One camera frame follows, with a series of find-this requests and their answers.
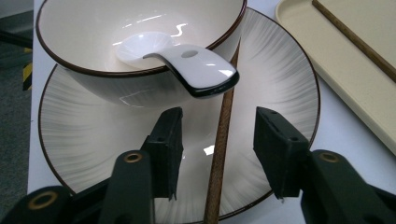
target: white table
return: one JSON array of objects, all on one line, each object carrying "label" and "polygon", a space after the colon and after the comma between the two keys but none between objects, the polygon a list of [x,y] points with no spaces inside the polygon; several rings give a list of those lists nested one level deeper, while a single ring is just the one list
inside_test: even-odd
[{"label": "white table", "polygon": [[[43,0],[35,0],[35,16]],[[248,6],[273,18],[279,0],[248,0]],[[38,139],[38,107],[44,85],[55,65],[34,39],[34,78],[29,158],[28,192],[60,185],[46,160]],[[342,154],[371,185],[396,194],[396,157],[371,133],[341,99],[321,79],[321,113],[312,149],[328,149]],[[278,201],[271,196],[246,212],[222,223],[304,223],[301,199]]]}]

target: brown stick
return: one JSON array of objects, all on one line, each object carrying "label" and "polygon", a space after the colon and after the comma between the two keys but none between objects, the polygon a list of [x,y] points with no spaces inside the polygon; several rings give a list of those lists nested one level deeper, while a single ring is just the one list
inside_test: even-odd
[{"label": "brown stick", "polygon": [[396,69],[388,63],[381,55],[367,45],[346,25],[338,20],[325,6],[318,0],[313,0],[312,5],[320,11],[341,33],[346,36],[358,49],[361,50],[373,63],[375,63],[390,79],[396,82]]},{"label": "brown stick", "polygon": [[[231,63],[236,67],[239,47]],[[212,224],[219,222],[219,208],[221,200],[222,180],[224,173],[225,155],[228,141],[228,131],[230,128],[231,110],[233,107],[233,89],[223,95],[221,104],[219,126],[216,135],[215,150],[212,158],[212,168],[210,170],[209,185],[206,194],[206,205],[204,223]]]}]

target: spoon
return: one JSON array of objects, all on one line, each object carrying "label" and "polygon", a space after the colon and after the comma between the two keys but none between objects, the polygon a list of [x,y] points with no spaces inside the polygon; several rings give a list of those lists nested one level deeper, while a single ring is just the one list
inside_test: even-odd
[{"label": "spoon", "polygon": [[143,69],[165,63],[196,98],[224,93],[239,80],[237,70],[218,54],[194,45],[175,45],[172,36],[160,32],[128,37],[120,44],[117,57],[126,64]]}]

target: floor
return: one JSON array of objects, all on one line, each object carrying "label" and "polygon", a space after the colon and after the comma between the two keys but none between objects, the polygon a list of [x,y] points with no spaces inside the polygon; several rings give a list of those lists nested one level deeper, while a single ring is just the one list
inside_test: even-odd
[{"label": "floor", "polygon": [[[17,27],[6,24],[0,21],[0,29]],[[21,34],[30,37],[32,30]],[[32,93],[22,90],[22,70],[30,60],[23,47],[0,42],[0,220],[27,192]]]}]

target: beige tray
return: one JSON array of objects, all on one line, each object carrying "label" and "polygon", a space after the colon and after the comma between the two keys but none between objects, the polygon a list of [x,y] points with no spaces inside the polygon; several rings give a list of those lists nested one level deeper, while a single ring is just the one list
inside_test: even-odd
[{"label": "beige tray", "polygon": [[[396,64],[395,0],[320,0]],[[318,74],[396,155],[396,84],[344,37],[311,0],[283,0],[276,19],[302,45]]]}]

